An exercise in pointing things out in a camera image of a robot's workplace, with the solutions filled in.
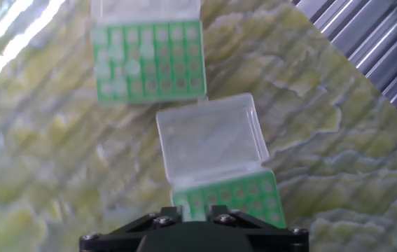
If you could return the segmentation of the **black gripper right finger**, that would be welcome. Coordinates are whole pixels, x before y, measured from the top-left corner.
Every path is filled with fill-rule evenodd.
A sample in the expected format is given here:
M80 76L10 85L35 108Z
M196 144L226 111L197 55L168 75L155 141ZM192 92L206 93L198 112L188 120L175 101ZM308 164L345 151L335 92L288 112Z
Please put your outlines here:
M244 238L254 251L309 252L309 231L280 228L226 205L209 205L209 222Z

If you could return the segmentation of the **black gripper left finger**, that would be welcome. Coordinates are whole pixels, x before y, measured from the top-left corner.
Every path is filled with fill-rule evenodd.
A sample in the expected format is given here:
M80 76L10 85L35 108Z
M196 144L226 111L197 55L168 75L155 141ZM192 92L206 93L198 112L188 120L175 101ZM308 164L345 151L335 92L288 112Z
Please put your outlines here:
M183 222L183 207L163 207L108 234L92 232L78 242L79 251L136 251L150 232Z

